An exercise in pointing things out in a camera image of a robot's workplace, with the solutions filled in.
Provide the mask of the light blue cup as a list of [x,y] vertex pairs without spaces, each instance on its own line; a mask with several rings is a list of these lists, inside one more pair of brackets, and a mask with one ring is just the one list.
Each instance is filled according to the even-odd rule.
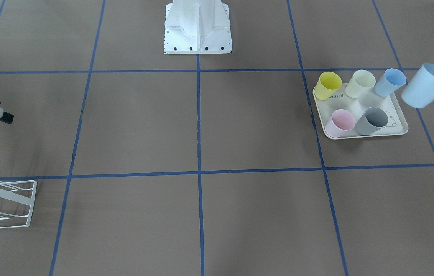
[[380,97],[387,97],[404,86],[406,82],[406,75],[401,70],[389,68],[375,84],[374,91]]
[[434,101],[434,64],[424,63],[401,93],[413,108],[424,108]]

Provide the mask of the grey cup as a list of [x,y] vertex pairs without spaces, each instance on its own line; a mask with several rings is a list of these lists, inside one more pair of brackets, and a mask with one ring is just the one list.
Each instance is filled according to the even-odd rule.
[[357,121],[354,129],[361,136],[369,136],[374,132],[384,128],[389,119],[381,108],[368,108]]

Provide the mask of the pale green cup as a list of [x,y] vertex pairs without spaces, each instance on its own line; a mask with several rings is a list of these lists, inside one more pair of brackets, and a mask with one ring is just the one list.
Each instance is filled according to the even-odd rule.
[[365,94],[376,84],[375,76],[368,70],[357,70],[352,75],[349,83],[345,87],[347,96],[357,99]]

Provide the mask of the pink cup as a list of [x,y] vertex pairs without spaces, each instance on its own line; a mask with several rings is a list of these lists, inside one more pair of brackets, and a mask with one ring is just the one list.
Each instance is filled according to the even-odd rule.
[[341,138],[352,130],[357,123],[355,116],[348,110],[335,110],[324,128],[325,133],[332,138]]

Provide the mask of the yellow cup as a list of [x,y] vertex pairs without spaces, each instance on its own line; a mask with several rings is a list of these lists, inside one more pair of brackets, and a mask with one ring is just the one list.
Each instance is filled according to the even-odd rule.
[[314,95],[318,100],[326,101],[342,86],[341,77],[334,72],[321,73],[314,89]]

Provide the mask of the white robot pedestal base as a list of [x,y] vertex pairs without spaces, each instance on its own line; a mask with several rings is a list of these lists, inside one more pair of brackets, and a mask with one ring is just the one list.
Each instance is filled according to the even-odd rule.
[[164,54],[229,54],[229,7],[221,0],[174,0],[165,8]]

